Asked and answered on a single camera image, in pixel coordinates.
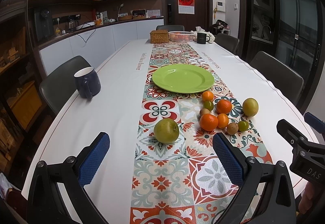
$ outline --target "screw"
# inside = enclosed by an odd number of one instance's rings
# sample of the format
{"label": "screw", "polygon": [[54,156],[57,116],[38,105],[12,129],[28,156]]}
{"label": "screw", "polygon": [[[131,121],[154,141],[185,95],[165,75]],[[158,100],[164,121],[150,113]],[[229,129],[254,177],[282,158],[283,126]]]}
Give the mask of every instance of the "screw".
{"label": "screw", "polygon": [[280,165],[281,167],[285,167],[285,162],[284,162],[284,161],[279,161],[279,165]]}
{"label": "screw", "polygon": [[69,157],[66,159],[66,161],[67,161],[68,163],[72,163],[72,162],[74,162],[74,157],[73,157],[73,156],[69,156]]}
{"label": "screw", "polygon": [[250,163],[256,163],[256,159],[253,157],[253,156],[249,156],[247,158],[247,160],[250,162]]}
{"label": "screw", "polygon": [[37,163],[37,167],[43,167],[44,166],[44,164],[45,164],[45,162],[44,161],[39,161],[38,163]]}

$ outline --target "black mug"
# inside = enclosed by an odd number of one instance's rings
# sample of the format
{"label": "black mug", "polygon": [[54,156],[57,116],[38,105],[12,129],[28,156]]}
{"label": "black mug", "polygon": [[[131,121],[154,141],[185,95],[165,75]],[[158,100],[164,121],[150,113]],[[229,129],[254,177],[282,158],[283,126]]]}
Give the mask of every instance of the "black mug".
{"label": "black mug", "polygon": [[209,41],[209,40],[210,40],[210,37],[207,36],[206,33],[199,32],[199,33],[198,33],[198,36],[197,36],[197,40],[196,40],[196,42],[199,43],[199,44],[205,44],[205,43],[206,43],[207,41]]}
{"label": "black mug", "polygon": [[100,79],[94,67],[83,68],[74,74],[74,80],[79,95],[82,98],[91,99],[101,89]]}

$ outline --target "faucet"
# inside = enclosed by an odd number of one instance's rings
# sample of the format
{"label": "faucet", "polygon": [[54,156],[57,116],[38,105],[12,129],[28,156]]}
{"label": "faucet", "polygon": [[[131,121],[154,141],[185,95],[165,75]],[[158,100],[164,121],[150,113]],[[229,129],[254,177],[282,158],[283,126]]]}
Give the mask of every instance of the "faucet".
{"label": "faucet", "polygon": [[270,30],[270,35],[272,34],[272,33],[271,33],[271,28],[270,28],[270,26],[269,26],[269,25],[264,25],[263,28],[262,28],[262,35],[261,35],[261,38],[264,38],[264,27],[268,27],[269,30]]}

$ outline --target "orange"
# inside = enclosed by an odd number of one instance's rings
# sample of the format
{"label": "orange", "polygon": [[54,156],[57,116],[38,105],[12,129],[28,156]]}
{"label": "orange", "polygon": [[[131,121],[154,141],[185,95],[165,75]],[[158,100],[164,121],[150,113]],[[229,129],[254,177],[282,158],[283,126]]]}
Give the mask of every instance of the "orange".
{"label": "orange", "polygon": [[202,94],[202,100],[203,101],[208,101],[208,100],[212,101],[214,97],[215,96],[213,95],[213,93],[211,91],[205,91]]}
{"label": "orange", "polygon": [[212,131],[218,126],[218,119],[216,116],[211,114],[204,114],[200,118],[200,126],[206,131]]}
{"label": "orange", "polygon": [[217,119],[219,121],[218,128],[224,129],[226,126],[228,126],[229,118],[228,118],[227,114],[221,113],[217,116]]}
{"label": "orange", "polygon": [[221,99],[216,104],[216,109],[219,114],[221,113],[228,114],[232,109],[232,104],[230,103],[229,100]]}

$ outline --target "glass sliding door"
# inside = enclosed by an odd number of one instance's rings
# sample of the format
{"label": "glass sliding door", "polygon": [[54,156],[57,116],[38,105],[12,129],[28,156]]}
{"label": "glass sliding door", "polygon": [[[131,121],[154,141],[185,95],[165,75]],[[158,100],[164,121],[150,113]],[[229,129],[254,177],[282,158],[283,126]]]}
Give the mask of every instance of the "glass sliding door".
{"label": "glass sliding door", "polygon": [[314,81],[313,73],[321,46],[319,20],[322,15],[319,14],[317,0],[277,0],[277,3],[279,25],[278,40],[274,41],[275,57],[303,77],[304,86],[299,100],[302,104]]}

